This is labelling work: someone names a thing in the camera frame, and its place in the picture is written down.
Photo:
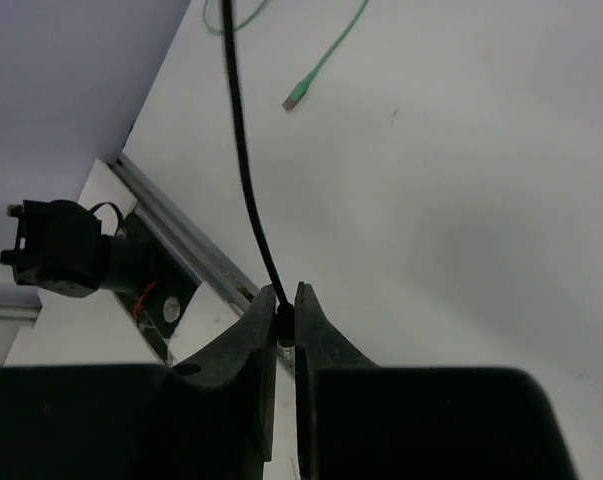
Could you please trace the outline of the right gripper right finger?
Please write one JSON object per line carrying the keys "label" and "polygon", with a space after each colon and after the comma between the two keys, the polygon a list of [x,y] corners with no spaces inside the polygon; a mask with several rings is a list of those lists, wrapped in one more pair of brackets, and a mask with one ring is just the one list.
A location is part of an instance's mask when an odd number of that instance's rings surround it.
{"label": "right gripper right finger", "polygon": [[294,330],[300,477],[363,478],[381,460],[381,368],[328,321],[306,283]]}

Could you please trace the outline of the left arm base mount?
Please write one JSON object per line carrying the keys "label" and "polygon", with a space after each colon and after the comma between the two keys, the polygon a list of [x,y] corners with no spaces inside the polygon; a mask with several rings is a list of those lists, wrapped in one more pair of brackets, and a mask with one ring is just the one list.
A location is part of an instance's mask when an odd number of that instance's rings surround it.
{"label": "left arm base mount", "polygon": [[191,278],[140,218],[114,203],[25,200],[10,205],[15,247],[0,254],[18,285],[70,298],[115,293],[135,323],[168,339],[200,282]]}

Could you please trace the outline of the aluminium rail front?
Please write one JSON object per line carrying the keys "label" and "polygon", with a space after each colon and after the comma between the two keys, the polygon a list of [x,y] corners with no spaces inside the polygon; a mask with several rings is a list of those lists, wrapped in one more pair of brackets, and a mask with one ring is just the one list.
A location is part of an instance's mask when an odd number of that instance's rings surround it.
{"label": "aluminium rail front", "polygon": [[181,269],[235,311],[245,311],[259,288],[127,156],[121,154],[111,170],[137,199],[135,214]]}

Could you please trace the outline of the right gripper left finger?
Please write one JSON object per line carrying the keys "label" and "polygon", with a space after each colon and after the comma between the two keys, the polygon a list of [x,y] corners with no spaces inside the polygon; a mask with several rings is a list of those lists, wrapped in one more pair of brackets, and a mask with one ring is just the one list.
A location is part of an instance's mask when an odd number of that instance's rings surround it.
{"label": "right gripper left finger", "polygon": [[276,295],[262,288],[231,327],[168,376],[179,463],[272,458]]}

